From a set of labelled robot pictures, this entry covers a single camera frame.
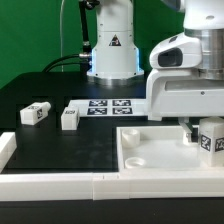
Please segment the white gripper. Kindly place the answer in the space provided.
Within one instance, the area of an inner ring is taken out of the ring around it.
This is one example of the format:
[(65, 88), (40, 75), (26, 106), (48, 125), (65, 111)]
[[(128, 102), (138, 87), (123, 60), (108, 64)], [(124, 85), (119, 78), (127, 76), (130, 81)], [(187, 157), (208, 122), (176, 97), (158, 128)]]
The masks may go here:
[(188, 117), (224, 116), (224, 80), (200, 79), (196, 70), (153, 69), (146, 83), (147, 115), (161, 121), (177, 117), (184, 142), (198, 142), (198, 128)]

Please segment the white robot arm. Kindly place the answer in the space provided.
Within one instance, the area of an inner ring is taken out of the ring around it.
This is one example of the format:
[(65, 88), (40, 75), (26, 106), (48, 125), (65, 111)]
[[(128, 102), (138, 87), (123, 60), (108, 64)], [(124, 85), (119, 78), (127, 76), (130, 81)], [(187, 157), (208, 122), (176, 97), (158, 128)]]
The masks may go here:
[[(184, 31), (152, 50), (146, 82), (150, 120), (176, 117), (189, 130), (191, 117), (224, 116), (224, 0), (161, 0), (185, 14)], [(143, 74), (133, 43), (131, 0), (99, 0), (98, 41), (91, 81), (125, 84)]]

